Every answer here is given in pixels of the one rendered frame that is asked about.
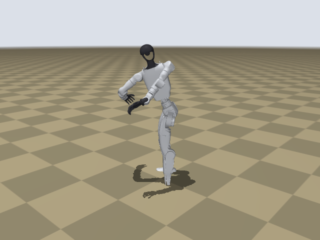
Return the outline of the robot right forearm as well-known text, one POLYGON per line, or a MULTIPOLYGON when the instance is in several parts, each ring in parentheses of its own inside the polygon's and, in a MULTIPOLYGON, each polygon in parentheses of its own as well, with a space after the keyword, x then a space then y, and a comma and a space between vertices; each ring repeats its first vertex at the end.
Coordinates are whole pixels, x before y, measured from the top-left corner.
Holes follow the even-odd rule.
POLYGON ((158 87, 155 86, 158 81, 159 81, 159 78, 153 83, 150 90, 148 91, 148 93, 144 97, 144 98, 148 98, 148 101, 145 102, 144 105, 148 105, 150 103, 150 101, 153 99, 153 97, 155 96, 155 94, 159 91, 158 87))

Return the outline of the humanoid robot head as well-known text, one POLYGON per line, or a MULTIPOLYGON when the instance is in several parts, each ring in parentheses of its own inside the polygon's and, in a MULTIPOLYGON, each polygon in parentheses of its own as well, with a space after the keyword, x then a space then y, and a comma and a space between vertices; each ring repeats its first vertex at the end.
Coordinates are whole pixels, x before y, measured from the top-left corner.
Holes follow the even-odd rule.
MULTIPOLYGON (((154 62, 154 58, 155 58, 155 53, 154 53, 154 49, 153 47, 150 45, 150 44, 145 44, 143 45, 141 48, 140 48, 140 54, 142 55, 142 57, 147 61, 147 70, 148 69, 151 69, 151 68, 154 68, 154 67, 157 67, 157 65, 159 64, 156 64, 154 62), (146 56, 150 55, 150 52, 153 52, 153 58, 151 60, 147 60, 144 56, 144 54, 146 56)), ((145 69, 145 70, 146 70, 145 69)))

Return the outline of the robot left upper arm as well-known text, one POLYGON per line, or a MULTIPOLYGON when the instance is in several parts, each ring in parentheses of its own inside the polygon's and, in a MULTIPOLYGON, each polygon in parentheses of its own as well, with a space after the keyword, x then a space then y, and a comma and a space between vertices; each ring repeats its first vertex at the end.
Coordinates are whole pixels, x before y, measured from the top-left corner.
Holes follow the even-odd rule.
POLYGON ((136 73, 132 78, 130 78, 123 87, 121 87, 118 92, 121 96, 125 96, 128 94, 128 90, 136 85, 136 82, 141 82, 143 80, 142 72, 136 73))

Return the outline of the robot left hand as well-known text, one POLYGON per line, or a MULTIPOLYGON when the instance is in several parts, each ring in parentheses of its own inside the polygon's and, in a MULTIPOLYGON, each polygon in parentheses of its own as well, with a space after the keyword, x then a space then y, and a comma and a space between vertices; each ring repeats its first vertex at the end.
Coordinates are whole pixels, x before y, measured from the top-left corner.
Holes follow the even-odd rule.
MULTIPOLYGON (((127 103, 128 103, 128 101, 129 101, 130 103, 131 103, 131 101, 134 102, 134 101, 132 100, 132 99, 134 99, 132 96, 134 97, 135 95, 133 95, 133 94, 127 94, 127 97, 128 97, 128 98, 127 98, 126 100, 124 100, 124 101, 126 101, 127 103), (131 98, 132 98, 132 99, 131 99, 131 98), (130 99, 131 101, 130 101, 129 99, 130 99), (128 101, 127 101, 127 100, 128 100, 128 101)), ((134 100, 135 100, 135 99, 134 99, 134 100)), ((129 103, 128 103, 128 104, 129 104, 129 103)))

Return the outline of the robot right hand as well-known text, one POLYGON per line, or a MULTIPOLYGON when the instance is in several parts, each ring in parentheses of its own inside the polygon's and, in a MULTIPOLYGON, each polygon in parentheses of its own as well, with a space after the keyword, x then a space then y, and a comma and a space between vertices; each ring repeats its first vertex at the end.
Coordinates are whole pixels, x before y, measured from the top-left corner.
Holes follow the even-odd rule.
POLYGON ((148 101, 148 98, 145 97, 145 98, 143 98, 143 99, 140 99, 140 101, 137 101, 137 102, 133 103, 132 105, 130 105, 130 106, 128 107, 128 111, 127 111, 128 114, 131 115, 131 111, 132 111, 133 109, 139 107, 140 105, 144 106, 144 103, 147 102, 147 101, 148 101))

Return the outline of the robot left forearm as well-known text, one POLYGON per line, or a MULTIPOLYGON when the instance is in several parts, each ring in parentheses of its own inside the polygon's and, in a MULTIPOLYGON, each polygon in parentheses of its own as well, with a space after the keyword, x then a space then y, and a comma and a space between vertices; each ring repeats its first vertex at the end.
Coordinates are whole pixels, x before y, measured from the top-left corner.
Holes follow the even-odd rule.
MULTIPOLYGON (((122 87, 121 87, 122 88, 122 87)), ((127 98, 128 98, 128 96, 127 95, 125 95, 125 96, 121 96, 121 94, 118 92, 118 95, 119 95, 119 97, 122 99, 122 100, 126 100, 127 98)))

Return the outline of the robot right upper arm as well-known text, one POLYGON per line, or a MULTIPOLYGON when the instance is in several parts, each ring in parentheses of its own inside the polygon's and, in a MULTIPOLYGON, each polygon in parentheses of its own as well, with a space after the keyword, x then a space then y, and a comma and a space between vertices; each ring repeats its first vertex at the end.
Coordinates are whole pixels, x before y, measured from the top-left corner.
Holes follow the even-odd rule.
POLYGON ((158 82, 155 84, 155 86, 158 87, 159 89, 161 89, 165 85, 164 81, 170 75, 170 73, 173 72, 175 69, 175 66, 171 61, 167 61, 163 63, 163 66, 164 66, 164 69, 159 75, 158 82))

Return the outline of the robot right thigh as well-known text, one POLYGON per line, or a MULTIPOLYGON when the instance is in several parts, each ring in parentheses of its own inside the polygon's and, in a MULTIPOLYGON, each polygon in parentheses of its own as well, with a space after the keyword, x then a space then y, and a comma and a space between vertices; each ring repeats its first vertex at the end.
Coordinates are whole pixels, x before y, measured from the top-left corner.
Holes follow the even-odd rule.
POLYGON ((160 116, 160 118, 159 118, 159 122, 158 122, 158 138, 159 138, 160 124, 161 124, 161 121, 162 121, 163 116, 164 116, 164 113, 162 112, 162 113, 161 113, 161 116, 160 116))

